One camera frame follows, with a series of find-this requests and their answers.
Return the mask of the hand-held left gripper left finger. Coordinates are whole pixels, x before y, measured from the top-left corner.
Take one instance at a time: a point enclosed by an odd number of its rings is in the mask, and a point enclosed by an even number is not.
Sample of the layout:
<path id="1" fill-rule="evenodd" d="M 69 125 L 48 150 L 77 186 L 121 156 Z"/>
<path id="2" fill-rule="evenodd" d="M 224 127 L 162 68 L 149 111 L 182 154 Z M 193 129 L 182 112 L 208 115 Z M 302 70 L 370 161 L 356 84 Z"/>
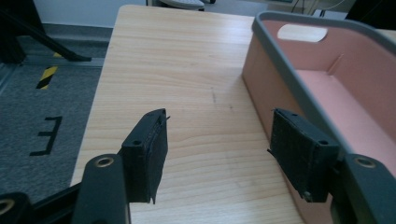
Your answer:
<path id="1" fill-rule="evenodd" d="M 145 114 L 121 144 L 130 203 L 155 203 L 167 152 L 167 116 L 161 108 Z"/>

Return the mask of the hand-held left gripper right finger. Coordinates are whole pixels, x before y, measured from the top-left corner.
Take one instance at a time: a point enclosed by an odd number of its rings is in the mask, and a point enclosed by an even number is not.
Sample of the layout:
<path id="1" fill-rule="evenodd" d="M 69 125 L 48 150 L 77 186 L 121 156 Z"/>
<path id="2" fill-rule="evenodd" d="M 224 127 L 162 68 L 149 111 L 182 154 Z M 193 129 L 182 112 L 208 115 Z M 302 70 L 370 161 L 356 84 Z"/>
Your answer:
<path id="1" fill-rule="evenodd" d="M 326 202 L 326 175 L 336 164 L 339 150 L 333 139 L 304 117 L 286 109 L 274 110 L 268 151 L 305 201 Z"/>

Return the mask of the pink basket with grey rim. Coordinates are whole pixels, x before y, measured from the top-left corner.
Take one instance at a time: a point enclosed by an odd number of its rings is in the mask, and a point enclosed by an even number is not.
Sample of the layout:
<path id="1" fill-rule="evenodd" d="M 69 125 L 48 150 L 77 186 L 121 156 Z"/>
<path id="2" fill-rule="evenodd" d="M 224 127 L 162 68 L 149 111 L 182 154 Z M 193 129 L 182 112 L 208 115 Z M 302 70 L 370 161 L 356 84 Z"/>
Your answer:
<path id="1" fill-rule="evenodd" d="M 308 224 L 396 224 L 396 45 L 354 21 L 263 12 L 243 79 L 269 140 L 276 108 L 340 147 L 325 203 L 288 184 Z"/>

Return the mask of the black floor tape mark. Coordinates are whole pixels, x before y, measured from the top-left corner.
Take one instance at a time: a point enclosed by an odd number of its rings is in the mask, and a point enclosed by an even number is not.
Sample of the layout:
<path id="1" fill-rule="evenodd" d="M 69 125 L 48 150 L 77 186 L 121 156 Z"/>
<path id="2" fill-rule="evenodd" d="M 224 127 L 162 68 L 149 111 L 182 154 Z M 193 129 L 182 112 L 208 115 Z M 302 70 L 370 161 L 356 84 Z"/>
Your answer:
<path id="1" fill-rule="evenodd" d="M 39 132 L 38 136 L 40 137 L 48 137 L 48 143 L 46 145 L 46 148 L 44 150 L 38 150 L 38 151 L 33 151 L 30 153 L 31 157 L 35 157 L 35 156 L 46 156 L 49 155 L 52 151 L 54 142 L 56 140 L 58 131 L 60 129 L 60 126 L 62 124 L 63 121 L 63 117 L 62 116 L 58 116 L 58 117 L 45 117 L 45 121 L 53 121 L 54 125 L 51 131 L 44 131 L 44 132 Z"/>

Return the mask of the yellow black striped floor tape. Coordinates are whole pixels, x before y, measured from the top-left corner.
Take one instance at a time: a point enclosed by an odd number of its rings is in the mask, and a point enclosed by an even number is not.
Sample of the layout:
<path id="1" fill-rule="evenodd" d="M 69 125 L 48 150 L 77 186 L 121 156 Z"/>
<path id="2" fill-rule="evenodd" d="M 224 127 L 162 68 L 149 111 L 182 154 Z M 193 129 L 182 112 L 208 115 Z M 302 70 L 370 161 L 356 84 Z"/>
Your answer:
<path id="1" fill-rule="evenodd" d="M 36 88 L 39 90 L 46 90 L 50 84 L 52 77 L 54 76 L 57 70 L 58 70 L 57 66 L 47 67 L 44 70 L 40 80 L 38 81 Z"/>

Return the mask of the dark object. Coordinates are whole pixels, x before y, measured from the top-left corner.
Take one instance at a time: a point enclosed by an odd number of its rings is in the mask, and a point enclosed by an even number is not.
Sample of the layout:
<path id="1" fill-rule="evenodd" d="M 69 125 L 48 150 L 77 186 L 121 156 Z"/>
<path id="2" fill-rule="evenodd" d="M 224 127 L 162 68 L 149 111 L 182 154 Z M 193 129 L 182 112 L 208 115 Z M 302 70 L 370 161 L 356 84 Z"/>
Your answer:
<path id="1" fill-rule="evenodd" d="M 396 0 L 356 0 L 346 19 L 377 29 L 396 30 Z"/>

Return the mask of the white round stand base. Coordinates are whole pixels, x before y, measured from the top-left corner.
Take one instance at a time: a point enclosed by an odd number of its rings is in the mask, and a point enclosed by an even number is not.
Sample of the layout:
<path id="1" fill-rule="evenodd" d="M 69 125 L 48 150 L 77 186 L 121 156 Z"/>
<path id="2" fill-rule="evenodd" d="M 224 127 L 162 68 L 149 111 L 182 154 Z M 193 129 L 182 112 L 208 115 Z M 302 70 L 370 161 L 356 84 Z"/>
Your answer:
<path id="1" fill-rule="evenodd" d="M 205 4 L 200 0 L 160 0 L 162 3 L 175 8 L 204 11 Z"/>

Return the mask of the black metal stand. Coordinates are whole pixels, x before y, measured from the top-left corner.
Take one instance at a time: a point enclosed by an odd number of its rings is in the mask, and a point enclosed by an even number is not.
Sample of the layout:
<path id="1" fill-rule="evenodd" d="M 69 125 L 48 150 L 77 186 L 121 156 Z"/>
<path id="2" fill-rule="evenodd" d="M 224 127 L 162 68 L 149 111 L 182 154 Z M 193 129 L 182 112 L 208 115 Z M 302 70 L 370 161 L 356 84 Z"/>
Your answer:
<path id="1" fill-rule="evenodd" d="M 90 62 L 90 57 L 76 54 L 44 30 L 34 0 L 0 0 L 0 63 L 21 63 L 26 54 L 18 40 L 29 35 L 45 47 L 71 62 Z"/>

